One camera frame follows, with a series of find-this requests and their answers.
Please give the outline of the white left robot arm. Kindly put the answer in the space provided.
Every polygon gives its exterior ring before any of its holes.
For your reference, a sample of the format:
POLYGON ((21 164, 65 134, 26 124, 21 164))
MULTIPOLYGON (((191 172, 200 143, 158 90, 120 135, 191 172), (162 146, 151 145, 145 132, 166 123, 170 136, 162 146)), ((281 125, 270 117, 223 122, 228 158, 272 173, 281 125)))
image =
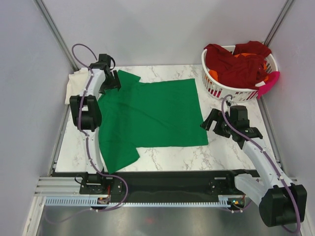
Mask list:
POLYGON ((102 115, 98 105, 100 95, 121 88, 115 64, 95 62, 88 67, 88 77, 78 95, 69 98, 74 126, 81 132, 86 159, 85 171, 96 174, 105 169, 99 148, 99 128, 102 115))

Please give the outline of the pink t shirt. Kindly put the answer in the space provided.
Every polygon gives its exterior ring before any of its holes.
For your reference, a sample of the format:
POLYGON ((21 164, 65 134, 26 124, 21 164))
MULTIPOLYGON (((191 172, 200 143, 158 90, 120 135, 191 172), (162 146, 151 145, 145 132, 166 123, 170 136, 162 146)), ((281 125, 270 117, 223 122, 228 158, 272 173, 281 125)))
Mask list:
POLYGON ((277 83, 280 78, 279 71, 273 71, 268 74, 268 80, 265 82, 264 85, 260 86, 258 89, 257 99, 260 99, 264 94, 269 92, 272 87, 277 83))

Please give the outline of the cream folded t shirt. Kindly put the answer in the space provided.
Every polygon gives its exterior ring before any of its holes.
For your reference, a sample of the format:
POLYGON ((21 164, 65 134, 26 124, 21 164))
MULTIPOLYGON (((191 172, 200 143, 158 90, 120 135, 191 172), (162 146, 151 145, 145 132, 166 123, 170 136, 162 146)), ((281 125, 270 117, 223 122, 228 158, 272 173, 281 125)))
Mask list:
POLYGON ((66 86, 66 95, 64 103, 69 105, 70 97, 77 96, 82 91, 86 90, 87 81, 90 78, 90 72, 88 68, 82 67, 79 71, 75 71, 73 74, 68 75, 68 83, 66 86))

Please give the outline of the aluminium corner post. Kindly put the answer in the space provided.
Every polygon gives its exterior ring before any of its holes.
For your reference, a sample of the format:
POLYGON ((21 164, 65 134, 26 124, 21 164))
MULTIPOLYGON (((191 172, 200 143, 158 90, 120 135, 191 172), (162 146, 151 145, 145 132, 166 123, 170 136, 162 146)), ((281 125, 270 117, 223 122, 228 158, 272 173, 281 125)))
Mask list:
POLYGON ((273 41, 275 35, 277 34, 278 30, 280 29, 282 23, 284 22, 286 16, 290 12, 291 8, 295 4, 296 0, 286 0, 284 5, 282 6, 279 14, 277 15, 272 27, 270 28, 263 44, 267 47, 270 46, 271 42, 273 41))
POLYGON ((78 70, 78 66, 74 60, 74 57, 71 54, 70 49, 66 45, 65 40, 63 39, 53 17, 51 16, 46 4, 43 0, 34 0, 35 5, 39 9, 40 13, 42 14, 46 24, 48 25, 51 33, 53 34, 54 38, 56 39, 61 51, 63 52, 64 56, 66 57, 68 63, 70 64, 71 68, 76 71, 78 70))

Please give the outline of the green t shirt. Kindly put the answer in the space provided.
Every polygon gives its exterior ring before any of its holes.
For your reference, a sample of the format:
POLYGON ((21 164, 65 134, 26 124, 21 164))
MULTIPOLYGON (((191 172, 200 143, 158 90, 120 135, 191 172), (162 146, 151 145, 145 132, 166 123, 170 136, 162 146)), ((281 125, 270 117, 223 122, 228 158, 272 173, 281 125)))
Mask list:
POLYGON ((103 94, 99 149, 110 174, 136 162, 138 148, 206 146, 195 79, 142 83, 118 71, 119 90, 103 94))

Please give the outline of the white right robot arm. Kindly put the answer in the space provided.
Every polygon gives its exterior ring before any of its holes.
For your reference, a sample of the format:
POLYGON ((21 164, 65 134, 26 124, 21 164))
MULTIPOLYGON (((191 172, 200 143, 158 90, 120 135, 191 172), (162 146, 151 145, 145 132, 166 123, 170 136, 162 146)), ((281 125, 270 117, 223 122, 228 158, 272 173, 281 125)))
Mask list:
POLYGON ((268 227, 295 223, 300 228, 305 219, 307 191, 284 173, 266 150, 265 141, 256 127, 250 126, 248 110, 235 105, 229 112, 212 109, 201 128, 208 131, 215 122, 213 132, 219 136, 232 138, 239 148, 250 158, 262 182, 259 183, 245 171, 235 171, 234 176, 225 181, 230 193, 243 192, 259 208, 259 214, 268 227))

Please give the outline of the left aluminium corner post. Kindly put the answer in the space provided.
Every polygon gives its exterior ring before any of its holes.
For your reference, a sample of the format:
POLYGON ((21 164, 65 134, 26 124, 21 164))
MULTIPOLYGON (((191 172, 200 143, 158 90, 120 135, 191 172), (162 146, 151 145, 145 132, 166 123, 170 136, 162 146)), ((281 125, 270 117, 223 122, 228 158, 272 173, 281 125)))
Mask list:
POLYGON ((78 70, 78 66, 74 60, 74 57, 71 54, 70 49, 66 45, 65 40, 63 39, 53 17, 51 16, 46 4, 43 0, 34 0, 35 5, 39 9, 40 13, 42 14, 46 24, 48 25, 51 33, 53 34, 54 38, 56 39, 61 51, 63 52, 64 56, 66 57, 68 63, 70 64, 71 68, 76 71, 78 70))

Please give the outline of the white plastic laundry basket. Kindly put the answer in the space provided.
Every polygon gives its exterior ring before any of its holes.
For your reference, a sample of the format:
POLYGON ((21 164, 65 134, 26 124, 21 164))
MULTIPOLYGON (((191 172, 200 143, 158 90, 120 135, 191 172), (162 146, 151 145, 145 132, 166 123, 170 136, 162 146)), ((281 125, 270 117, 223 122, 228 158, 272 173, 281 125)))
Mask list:
MULTIPOLYGON (((257 89, 249 89, 249 88, 232 88, 217 82, 209 73, 210 69, 206 66, 206 56, 207 49, 204 49, 201 54, 201 62, 202 62, 202 82, 206 89, 206 91, 210 94, 214 99, 220 100, 224 98, 226 95, 232 95, 233 99, 236 102, 245 102, 248 100, 252 100, 257 98, 258 90, 257 89)), ((266 62, 266 72, 278 71, 278 65, 272 54, 269 54, 265 60, 266 62)), ((258 83, 259 87, 264 85, 265 82, 262 81, 258 83)))

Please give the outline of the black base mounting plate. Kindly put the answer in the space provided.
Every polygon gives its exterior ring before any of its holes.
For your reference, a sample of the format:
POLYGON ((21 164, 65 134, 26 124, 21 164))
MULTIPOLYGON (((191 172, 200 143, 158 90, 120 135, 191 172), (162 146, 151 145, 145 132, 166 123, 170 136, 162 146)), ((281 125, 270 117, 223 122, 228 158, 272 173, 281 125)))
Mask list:
POLYGON ((117 177, 82 174, 80 194, 110 194, 114 200, 213 200, 218 195, 242 195, 234 185, 237 174, 258 178, 256 170, 118 172, 117 177))

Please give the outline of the right aluminium corner post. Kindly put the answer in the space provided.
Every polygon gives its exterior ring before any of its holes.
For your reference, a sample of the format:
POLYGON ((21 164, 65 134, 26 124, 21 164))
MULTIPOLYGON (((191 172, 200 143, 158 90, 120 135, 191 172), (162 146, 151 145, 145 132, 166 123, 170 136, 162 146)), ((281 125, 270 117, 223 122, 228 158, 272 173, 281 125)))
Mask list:
POLYGON ((286 16, 290 12, 291 8, 295 4, 296 0, 286 0, 284 5, 282 6, 279 14, 277 15, 272 27, 270 28, 263 44, 267 47, 270 46, 271 42, 273 41, 275 35, 277 34, 278 30, 280 29, 282 23, 284 22, 286 16))

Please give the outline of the dark red t shirt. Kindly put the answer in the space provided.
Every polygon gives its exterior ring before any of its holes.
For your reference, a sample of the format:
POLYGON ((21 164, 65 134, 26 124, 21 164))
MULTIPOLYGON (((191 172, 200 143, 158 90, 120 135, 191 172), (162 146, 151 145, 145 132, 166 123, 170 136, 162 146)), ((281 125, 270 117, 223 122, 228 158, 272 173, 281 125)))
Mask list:
POLYGON ((217 44, 209 44, 205 64, 215 81, 239 89, 257 89, 257 84, 267 82, 265 58, 271 50, 258 41, 235 45, 230 52, 217 44))

